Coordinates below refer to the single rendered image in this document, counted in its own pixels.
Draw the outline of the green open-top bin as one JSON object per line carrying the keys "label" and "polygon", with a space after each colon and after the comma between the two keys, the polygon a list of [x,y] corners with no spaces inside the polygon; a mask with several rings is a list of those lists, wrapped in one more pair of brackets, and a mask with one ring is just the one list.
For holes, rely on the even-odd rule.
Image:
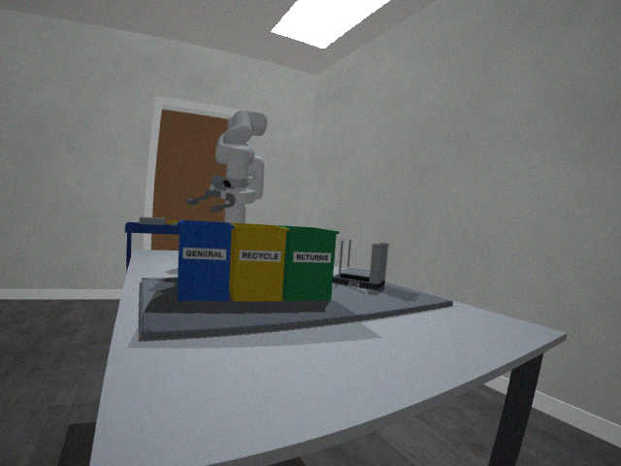
{"label": "green open-top bin", "polygon": [[282,297],[286,301],[331,300],[339,231],[282,226],[286,231]]}

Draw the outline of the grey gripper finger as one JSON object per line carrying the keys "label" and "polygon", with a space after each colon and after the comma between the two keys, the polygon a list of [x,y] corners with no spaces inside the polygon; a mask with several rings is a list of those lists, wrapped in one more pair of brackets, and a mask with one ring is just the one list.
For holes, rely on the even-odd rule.
{"label": "grey gripper finger", "polygon": [[207,199],[209,199],[209,197],[210,197],[210,196],[214,196],[214,197],[218,197],[218,198],[220,198],[220,194],[221,194],[221,191],[220,191],[220,190],[216,190],[216,189],[213,189],[213,190],[205,190],[205,196],[203,196],[203,197],[197,197],[197,198],[191,198],[191,199],[186,199],[186,204],[187,204],[188,206],[191,206],[191,205],[196,205],[196,204],[198,204],[198,203],[199,203],[199,201],[201,201],[201,200],[207,200]]}
{"label": "grey gripper finger", "polygon": [[217,205],[211,207],[211,213],[222,211],[225,208],[233,207],[235,205],[235,195],[226,192],[225,200],[230,201],[229,204]]}

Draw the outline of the blue bin labelled general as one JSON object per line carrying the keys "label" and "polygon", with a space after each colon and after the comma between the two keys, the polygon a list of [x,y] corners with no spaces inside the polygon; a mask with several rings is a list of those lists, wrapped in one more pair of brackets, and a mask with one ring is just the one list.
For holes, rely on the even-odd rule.
{"label": "blue bin labelled general", "polygon": [[231,237],[235,226],[197,220],[181,220],[178,225],[178,300],[229,301]]}

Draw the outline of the yellow recycle bin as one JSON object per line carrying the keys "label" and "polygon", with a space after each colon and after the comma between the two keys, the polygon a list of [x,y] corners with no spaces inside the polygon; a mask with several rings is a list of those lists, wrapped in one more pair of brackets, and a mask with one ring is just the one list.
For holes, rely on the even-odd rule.
{"label": "yellow recycle bin", "polygon": [[266,224],[231,224],[235,226],[229,279],[233,301],[282,301],[289,229]]}

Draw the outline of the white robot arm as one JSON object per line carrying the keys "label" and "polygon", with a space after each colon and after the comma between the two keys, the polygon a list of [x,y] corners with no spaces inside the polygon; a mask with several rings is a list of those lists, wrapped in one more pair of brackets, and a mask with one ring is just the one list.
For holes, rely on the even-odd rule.
{"label": "white robot arm", "polygon": [[[227,181],[214,175],[211,182],[216,189],[226,191],[227,188],[246,187],[255,190],[255,200],[262,197],[264,160],[254,156],[248,141],[251,136],[262,136],[266,127],[267,117],[262,112],[240,110],[229,118],[228,131],[219,137],[215,150],[217,163],[227,165]],[[245,223],[245,205],[235,203],[232,208],[225,209],[224,222]]]}

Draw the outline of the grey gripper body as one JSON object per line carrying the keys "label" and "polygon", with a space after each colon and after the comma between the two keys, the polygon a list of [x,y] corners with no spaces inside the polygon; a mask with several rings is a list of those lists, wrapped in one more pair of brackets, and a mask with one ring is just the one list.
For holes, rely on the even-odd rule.
{"label": "grey gripper body", "polygon": [[[212,184],[210,190],[216,189]],[[220,189],[216,189],[220,190]],[[226,191],[220,190],[220,198],[225,199],[226,192],[235,195],[235,202],[240,204],[250,204],[254,202],[255,190],[247,189],[246,187],[227,188]],[[239,197],[241,196],[241,197]],[[237,200],[236,200],[237,199]],[[241,201],[239,201],[241,200]]]}

